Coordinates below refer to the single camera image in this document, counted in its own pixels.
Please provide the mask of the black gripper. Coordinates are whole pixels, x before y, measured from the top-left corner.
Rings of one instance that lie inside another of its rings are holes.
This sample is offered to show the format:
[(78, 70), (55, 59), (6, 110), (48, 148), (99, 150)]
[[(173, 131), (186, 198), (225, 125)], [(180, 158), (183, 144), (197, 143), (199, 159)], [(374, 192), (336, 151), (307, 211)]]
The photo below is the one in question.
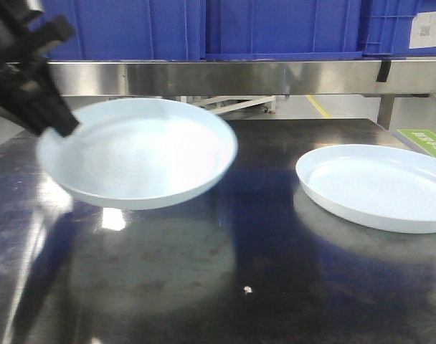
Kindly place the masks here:
[(62, 137), (80, 122), (60, 95), (45, 61), (21, 61), (65, 43), (75, 30), (63, 15), (55, 16), (30, 32), (28, 23), (43, 12), (40, 1), (0, 1), (0, 108), (6, 119), (30, 133), (52, 128)]

